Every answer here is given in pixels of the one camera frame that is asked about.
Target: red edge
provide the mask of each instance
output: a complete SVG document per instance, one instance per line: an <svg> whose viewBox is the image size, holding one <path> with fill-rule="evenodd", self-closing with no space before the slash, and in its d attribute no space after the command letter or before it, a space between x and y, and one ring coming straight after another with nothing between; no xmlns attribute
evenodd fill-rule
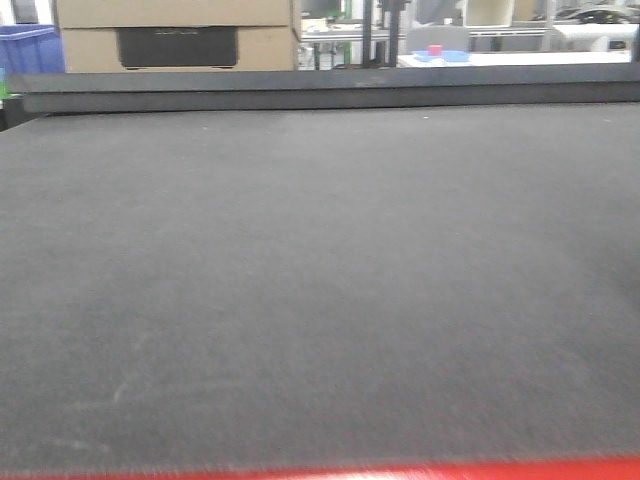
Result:
<svg viewBox="0 0 640 480"><path fill-rule="evenodd" d="M640 457L265 472L17 475L3 480L640 480Z"/></svg>

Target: metal pole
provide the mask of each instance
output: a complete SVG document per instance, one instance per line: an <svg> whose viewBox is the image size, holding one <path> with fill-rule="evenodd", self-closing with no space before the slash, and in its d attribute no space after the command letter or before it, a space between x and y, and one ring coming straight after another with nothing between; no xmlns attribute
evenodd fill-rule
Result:
<svg viewBox="0 0 640 480"><path fill-rule="evenodd" d="M391 19L389 23L389 66L398 66L398 43L400 42L400 12L403 10L404 0L391 1Z"/></svg>
<svg viewBox="0 0 640 480"><path fill-rule="evenodd" d="M364 0L364 16L362 22L362 68L368 68L371 63L371 23L373 22L373 0Z"/></svg>
<svg viewBox="0 0 640 480"><path fill-rule="evenodd" d="M556 0L547 0L547 23L545 25L547 31L542 37L542 45L540 50L548 52L551 50L551 39L553 38L553 24L556 19Z"/></svg>
<svg viewBox="0 0 640 480"><path fill-rule="evenodd" d="M640 62L640 25L636 31L636 40L633 42L633 61Z"/></svg>

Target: blue container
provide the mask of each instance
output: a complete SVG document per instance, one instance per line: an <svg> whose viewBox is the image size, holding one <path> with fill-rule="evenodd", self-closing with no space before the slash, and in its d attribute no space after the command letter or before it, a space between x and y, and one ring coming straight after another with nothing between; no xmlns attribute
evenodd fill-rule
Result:
<svg viewBox="0 0 640 480"><path fill-rule="evenodd" d="M442 58L447 63L465 63L469 61L469 53L461 50L444 50L440 57L432 57L426 50L419 50L412 53L421 62L430 62L437 58Z"/></svg>
<svg viewBox="0 0 640 480"><path fill-rule="evenodd" d="M62 40L53 25L0 26L0 67L12 73L62 73Z"/></svg>

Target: white table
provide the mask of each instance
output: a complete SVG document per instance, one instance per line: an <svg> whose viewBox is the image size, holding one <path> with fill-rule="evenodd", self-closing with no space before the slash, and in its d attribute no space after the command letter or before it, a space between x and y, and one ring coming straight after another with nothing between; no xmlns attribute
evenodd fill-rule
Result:
<svg viewBox="0 0 640 480"><path fill-rule="evenodd" d="M446 66L485 67L497 65L566 65L578 63L628 63L631 52L545 52L545 53L472 53L467 63ZM413 55L400 55L398 65L405 68L445 66L439 62L421 62Z"/></svg>

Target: white wall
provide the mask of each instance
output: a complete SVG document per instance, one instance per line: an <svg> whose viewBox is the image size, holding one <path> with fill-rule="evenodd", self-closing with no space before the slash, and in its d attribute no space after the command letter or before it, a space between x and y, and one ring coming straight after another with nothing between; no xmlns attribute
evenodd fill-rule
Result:
<svg viewBox="0 0 640 480"><path fill-rule="evenodd" d="M38 12L38 23L53 23L50 0L35 0Z"/></svg>
<svg viewBox="0 0 640 480"><path fill-rule="evenodd" d="M13 17L13 7L11 6L11 0L0 0L0 23L3 25L13 25L16 23Z"/></svg>

